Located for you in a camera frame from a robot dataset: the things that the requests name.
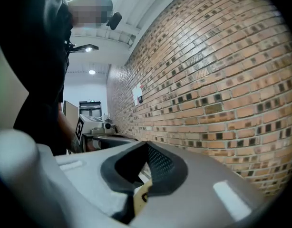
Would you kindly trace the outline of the black bar lamp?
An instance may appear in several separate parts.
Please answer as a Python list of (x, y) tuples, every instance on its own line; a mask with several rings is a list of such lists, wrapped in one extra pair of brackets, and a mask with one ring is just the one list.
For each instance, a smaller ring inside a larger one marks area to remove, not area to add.
[(98, 46), (92, 45), (92, 44), (86, 44), (82, 46), (77, 46), (76, 44), (72, 44), (69, 41), (65, 42), (65, 51), (67, 54), (70, 53), (87, 53), (91, 51), (97, 51), (99, 50)]

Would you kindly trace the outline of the white wall paper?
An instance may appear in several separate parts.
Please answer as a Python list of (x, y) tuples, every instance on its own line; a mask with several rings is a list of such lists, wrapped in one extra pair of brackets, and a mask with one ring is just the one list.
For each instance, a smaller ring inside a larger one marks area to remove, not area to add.
[(142, 85), (141, 83), (138, 83), (133, 89), (132, 89), (132, 94), (133, 94), (133, 100), (134, 100), (134, 106), (137, 106), (140, 104), (138, 102), (138, 97), (142, 96)]

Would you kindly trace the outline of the dark double door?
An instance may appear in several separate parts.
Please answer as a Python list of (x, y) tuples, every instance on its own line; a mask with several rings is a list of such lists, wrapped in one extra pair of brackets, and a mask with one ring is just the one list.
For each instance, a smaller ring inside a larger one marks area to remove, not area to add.
[(97, 118), (102, 117), (101, 101), (80, 101), (79, 102), (79, 114), (93, 116)]

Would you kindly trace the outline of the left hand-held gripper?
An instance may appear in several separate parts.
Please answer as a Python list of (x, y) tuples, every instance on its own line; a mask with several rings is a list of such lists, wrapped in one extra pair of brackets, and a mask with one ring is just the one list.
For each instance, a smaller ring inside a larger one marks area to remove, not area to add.
[(75, 129), (75, 136), (83, 152), (86, 152), (86, 137), (92, 138), (93, 151), (109, 149), (124, 144), (136, 142), (135, 139), (114, 137), (114, 136), (98, 136), (116, 133), (115, 126), (109, 122), (103, 121), (94, 116), (80, 114)]

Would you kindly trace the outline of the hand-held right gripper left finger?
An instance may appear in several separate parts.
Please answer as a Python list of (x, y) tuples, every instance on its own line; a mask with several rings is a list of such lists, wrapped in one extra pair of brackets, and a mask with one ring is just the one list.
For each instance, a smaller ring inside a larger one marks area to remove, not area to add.
[(141, 145), (55, 157), (25, 133), (4, 130), (0, 179), (38, 227), (148, 228), (134, 215), (132, 194), (111, 190), (100, 172), (107, 158)]

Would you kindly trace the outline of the person's left forearm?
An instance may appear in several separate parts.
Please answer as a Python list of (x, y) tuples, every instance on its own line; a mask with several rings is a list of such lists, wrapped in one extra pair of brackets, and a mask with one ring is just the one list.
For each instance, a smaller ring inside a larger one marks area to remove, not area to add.
[(81, 153), (81, 147), (76, 139), (75, 131), (70, 126), (61, 109), (61, 104), (58, 105), (58, 125), (62, 133), (65, 147), (72, 153)]

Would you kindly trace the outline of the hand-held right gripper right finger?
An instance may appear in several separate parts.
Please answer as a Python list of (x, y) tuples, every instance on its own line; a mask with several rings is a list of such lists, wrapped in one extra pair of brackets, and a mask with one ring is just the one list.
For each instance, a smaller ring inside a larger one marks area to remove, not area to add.
[(132, 228), (246, 228), (257, 217), (264, 196), (252, 184), (212, 157), (148, 142), (174, 164), (166, 177), (182, 180), (168, 195), (149, 194)]

